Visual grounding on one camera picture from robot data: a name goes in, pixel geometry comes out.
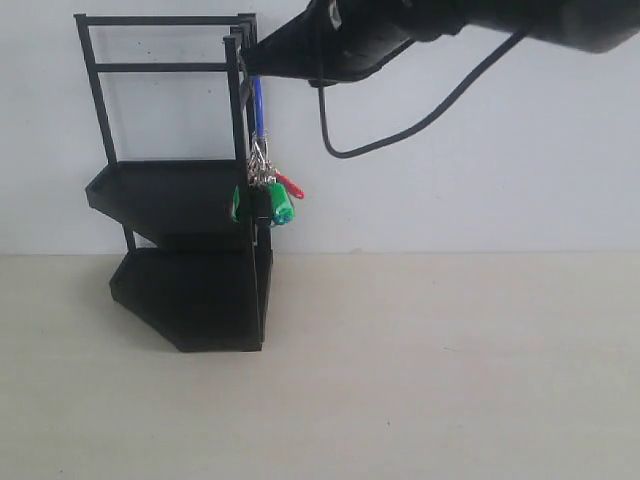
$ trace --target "black metal shelf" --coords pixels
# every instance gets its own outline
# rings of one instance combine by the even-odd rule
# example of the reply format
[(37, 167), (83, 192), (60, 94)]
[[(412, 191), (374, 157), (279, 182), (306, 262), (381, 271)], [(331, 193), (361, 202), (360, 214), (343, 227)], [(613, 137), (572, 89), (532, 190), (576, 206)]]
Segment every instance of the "black metal shelf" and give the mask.
[[(112, 297), (181, 351), (260, 350), (273, 263), (265, 221), (271, 208), (268, 195), (247, 183), (243, 110), (252, 135), (254, 99), (239, 71), (240, 48), (257, 42), (255, 15), (75, 18), (108, 164), (86, 188), (87, 200), (122, 224), (128, 249), (111, 279)], [(225, 62), (98, 64), (90, 27), (114, 25), (227, 25)], [(119, 162), (100, 73), (202, 71), (227, 76), (235, 159)], [(230, 210), (236, 186), (239, 223)], [(138, 248), (133, 232), (158, 248)]]

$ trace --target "shelf base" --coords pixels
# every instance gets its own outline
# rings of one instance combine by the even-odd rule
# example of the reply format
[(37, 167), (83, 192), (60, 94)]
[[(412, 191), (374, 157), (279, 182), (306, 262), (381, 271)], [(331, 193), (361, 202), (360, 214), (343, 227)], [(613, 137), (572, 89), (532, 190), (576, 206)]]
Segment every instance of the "shelf base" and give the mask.
[(273, 254), (256, 252), (258, 325), (245, 262), (242, 252), (137, 249), (111, 279), (111, 294), (182, 352), (259, 351)]

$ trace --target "white background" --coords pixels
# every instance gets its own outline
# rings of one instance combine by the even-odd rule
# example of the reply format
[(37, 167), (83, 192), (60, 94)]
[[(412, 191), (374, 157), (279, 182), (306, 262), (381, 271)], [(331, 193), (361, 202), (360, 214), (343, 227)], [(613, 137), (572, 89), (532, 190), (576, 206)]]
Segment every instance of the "white background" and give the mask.
[[(105, 158), (74, 13), (255, 11), (265, 35), (306, 3), (3, 5), (0, 253), (124, 248), (119, 225), (90, 210), (84, 197)], [(222, 51), (220, 31), (181, 32), (105, 30), (95, 47), (111, 61), (213, 60)], [(364, 83), (331, 89), (335, 144), (358, 146), (415, 122), (503, 38), (468, 29), (413, 47)], [(295, 224), (279, 230), (274, 244), (287, 252), (638, 248), (638, 85), (640, 38), (605, 56), (528, 41), (426, 133), (341, 163), (322, 147), (314, 91), (304, 82), (269, 79), (273, 159), (308, 194)], [(200, 75), (105, 77), (121, 159), (229, 156), (224, 87), (224, 78)]]

